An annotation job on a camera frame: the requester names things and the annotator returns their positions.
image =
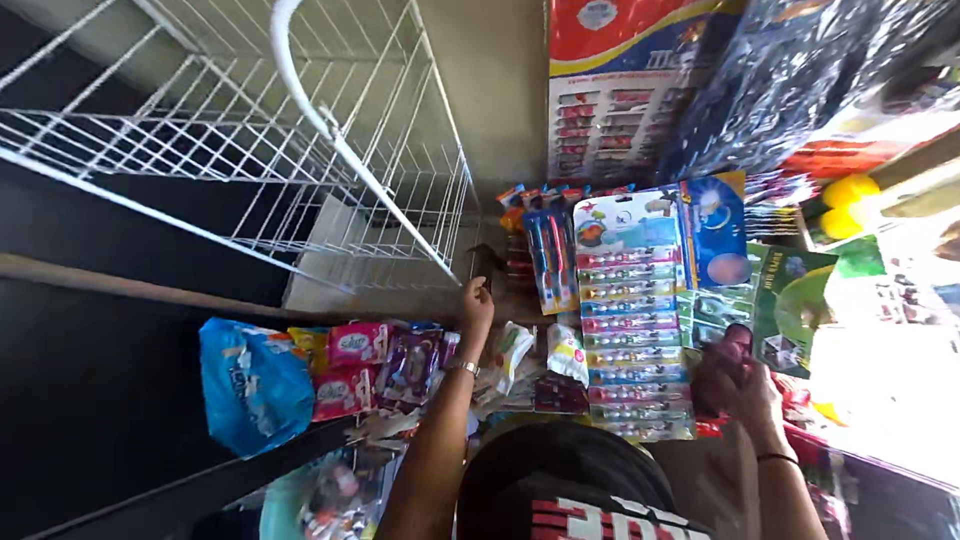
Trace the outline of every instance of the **pink package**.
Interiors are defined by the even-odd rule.
[[[317,401],[313,405],[313,421],[321,422],[373,410],[375,368],[352,365],[329,369],[313,377]]]
[[[388,327],[382,323],[350,323],[335,327],[326,342],[330,367],[387,361]]]

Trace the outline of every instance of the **bracelet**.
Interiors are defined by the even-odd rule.
[[[764,455],[758,455],[758,456],[756,457],[756,462],[757,462],[757,463],[760,463],[761,461],[766,461],[767,459],[782,459],[782,460],[784,460],[784,461],[789,461],[789,462],[793,463],[793,464],[796,465],[797,467],[800,467],[800,461],[797,461],[796,459],[794,459],[793,457],[790,457],[789,455],[783,455],[783,454],[764,454]]]

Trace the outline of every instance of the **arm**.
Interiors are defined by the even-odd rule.
[[[712,410],[727,410],[743,426],[757,457],[779,454],[797,459],[783,430],[783,397],[770,369],[753,359],[753,334],[730,325],[720,343],[704,350],[697,366],[698,393]],[[756,465],[760,528],[766,539],[827,540],[806,481],[796,463],[762,459]]]
[[[728,404],[753,443],[757,457],[771,454],[797,459],[783,430],[782,396],[770,378],[770,370],[750,359],[751,371],[743,388],[737,389],[726,376],[720,377]],[[756,465],[759,483],[760,529],[765,539],[827,540],[817,517],[800,467],[787,459],[760,460]]]
[[[464,335],[457,347],[463,361],[478,362],[493,321],[493,299],[475,278],[464,287]],[[396,475],[375,540],[449,538],[453,510],[467,454],[467,411],[473,374],[452,369]]]

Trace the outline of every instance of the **wristwatch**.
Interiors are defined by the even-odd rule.
[[[461,360],[460,358],[457,358],[457,361],[450,364],[450,367],[448,368],[448,370],[452,370],[452,369],[466,369],[467,371],[473,374],[473,377],[475,379],[478,375],[480,375],[480,366],[477,365],[476,362],[464,361],[464,360]]]

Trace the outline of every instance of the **wire shelf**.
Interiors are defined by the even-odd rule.
[[[458,233],[478,230],[480,207],[416,2],[296,8],[289,50],[320,129],[271,58],[271,8],[105,0],[77,13],[0,78],[0,158],[346,292],[458,285]],[[129,42],[97,49],[106,67],[68,103],[10,97],[118,17]],[[117,79],[146,89],[136,110],[99,98]],[[252,186],[231,226],[212,230],[110,191],[108,175]],[[328,260],[306,271],[305,254]]]

